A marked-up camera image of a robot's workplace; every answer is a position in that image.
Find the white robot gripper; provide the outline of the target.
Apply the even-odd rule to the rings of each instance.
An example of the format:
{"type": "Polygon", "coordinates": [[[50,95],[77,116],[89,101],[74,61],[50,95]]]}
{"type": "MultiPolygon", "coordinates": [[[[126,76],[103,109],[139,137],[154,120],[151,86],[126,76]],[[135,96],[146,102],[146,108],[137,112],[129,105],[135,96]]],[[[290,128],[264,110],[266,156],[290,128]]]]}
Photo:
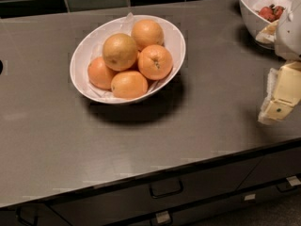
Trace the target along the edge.
{"type": "Polygon", "coordinates": [[[301,0],[293,0],[275,20],[261,30],[256,41],[273,45],[279,57],[287,61],[267,76],[267,96],[261,105],[258,121],[270,125],[284,121],[301,101],[301,0]]]}

